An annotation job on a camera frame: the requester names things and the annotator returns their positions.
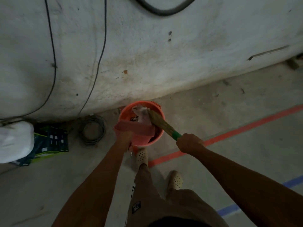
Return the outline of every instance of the concrete floor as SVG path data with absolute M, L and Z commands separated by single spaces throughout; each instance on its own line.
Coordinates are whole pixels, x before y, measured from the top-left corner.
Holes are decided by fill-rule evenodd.
M 295 72 L 278 64 L 154 101 L 162 105 L 166 120 L 177 131 L 195 133 L 206 140 L 302 104 L 303 71 Z M 0 166 L 0 226 L 51 226 L 71 193 L 115 141 L 112 127 L 117 122 L 118 109 L 101 115 L 107 121 L 108 130 L 97 148 L 80 145 L 74 129 L 69 136 L 69 153 L 29 167 Z M 300 111 L 208 148 L 284 183 L 303 175 L 302 133 L 303 111 Z M 148 147 L 150 160 L 175 151 L 178 151 L 177 146 L 167 134 Z M 183 175 L 184 188 L 194 190 L 214 209 L 234 204 L 212 175 L 191 156 L 151 168 L 154 184 L 161 195 L 173 169 Z M 135 174 L 134 158 L 125 154 L 106 226 L 124 226 Z M 292 189 L 303 194 L 303 183 Z M 241 211 L 231 212 L 224 218 L 230 226 L 255 226 Z

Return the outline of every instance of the hand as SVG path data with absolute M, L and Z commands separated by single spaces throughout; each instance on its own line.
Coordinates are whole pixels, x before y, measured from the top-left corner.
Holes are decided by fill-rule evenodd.
M 186 154 L 191 154 L 195 150 L 204 148 L 203 141 L 194 134 L 185 133 L 182 137 L 178 138 L 177 146 L 180 151 Z
M 116 142 L 120 144 L 125 144 L 128 148 L 131 144 L 132 136 L 133 133 L 131 131 L 121 131 Z

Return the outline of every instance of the bucket handle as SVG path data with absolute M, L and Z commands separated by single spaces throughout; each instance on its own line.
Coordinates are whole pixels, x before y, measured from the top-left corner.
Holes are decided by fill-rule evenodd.
M 154 103 L 155 105 L 157 105 L 158 107 L 160 107 L 161 108 L 161 105 L 159 105 L 159 104 L 157 104 L 156 102 L 154 102 L 154 101 L 151 101 L 152 103 Z

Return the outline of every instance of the blue floor line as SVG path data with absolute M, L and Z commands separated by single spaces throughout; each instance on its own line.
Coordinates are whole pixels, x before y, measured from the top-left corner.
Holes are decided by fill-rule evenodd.
M 292 188 L 292 187 L 295 187 L 295 186 L 300 185 L 302 183 L 303 183 L 303 175 L 301 175 L 297 178 L 291 179 L 287 182 L 284 182 L 284 183 L 282 183 L 282 185 L 284 185 L 287 188 Z M 237 206 L 236 204 L 232 204 L 230 206 L 224 207 L 223 209 L 217 210 L 217 213 L 221 217 L 224 217 L 224 216 L 226 216 L 228 214 L 231 214 L 233 212 L 236 212 L 238 210 L 240 210 L 240 207 Z

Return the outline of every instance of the broom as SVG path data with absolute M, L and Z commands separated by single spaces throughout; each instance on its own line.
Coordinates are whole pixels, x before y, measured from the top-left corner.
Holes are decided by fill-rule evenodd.
M 155 126 L 161 128 L 166 133 L 168 133 L 174 140 L 177 140 L 182 135 L 178 133 L 171 125 L 169 125 L 165 120 L 159 115 L 157 112 L 152 110 L 147 110 L 149 114 L 149 119 L 151 120 L 151 123 Z

